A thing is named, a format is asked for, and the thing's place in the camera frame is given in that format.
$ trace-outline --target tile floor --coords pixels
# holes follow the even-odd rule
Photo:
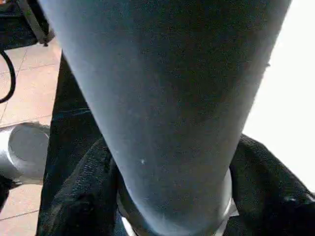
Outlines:
[[[13,97],[0,104],[0,127],[23,121],[50,124],[55,99],[61,49],[54,39],[49,47],[34,45],[7,51],[16,75]],[[0,97],[10,86],[10,75],[0,59]],[[10,192],[0,214],[2,236],[34,236],[41,186],[24,185]]]
[[[312,4],[313,0],[293,1],[244,132],[262,141],[315,192]],[[26,120],[49,124],[60,47],[53,41],[48,48],[36,45],[8,54],[17,72],[17,90],[12,99],[0,104],[0,126]],[[8,88],[8,70],[0,60],[0,97]],[[11,191],[0,214],[0,235],[34,235],[40,190],[41,186],[28,185]]]

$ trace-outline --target beige floor tile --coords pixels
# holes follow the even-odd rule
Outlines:
[[[1,236],[34,236],[38,212],[0,221]]]
[[[44,65],[58,64],[61,58],[61,49],[54,39],[48,47],[36,44],[28,47],[21,70],[36,68]]]
[[[5,107],[6,107],[6,102],[0,104],[0,124],[1,124],[1,118],[2,118],[2,116],[3,116]]]
[[[0,125],[50,116],[58,72],[58,65],[20,71],[16,91],[8,101]]]
[[[30,184],[10,190],[10,195],[0,214],[0,220],[38,210],[41,188],[41,185]]]
[[[3,98],[4,96],[7,95],[10,89],[10,74],[9,73],[2,73],[0,74],[0,98]],[[4,110],[6,107],[6,102],[0,104],[0,123],[1,123],[1,118],[4,114]]]
[[[6,53],[8,54],[9,58],[11,59],[13,63],[16,73],[20,69],[26,50],[27,50],[27,47],[6,51]],[[6,73],[6,72],[9,72],[8,66],[6,62],[4,61],[4,59],[0,56],[0,73]]]

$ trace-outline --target cylindrical post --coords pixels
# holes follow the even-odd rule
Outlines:
[[[214,232],[290,0],[40,2],[147,228]]]

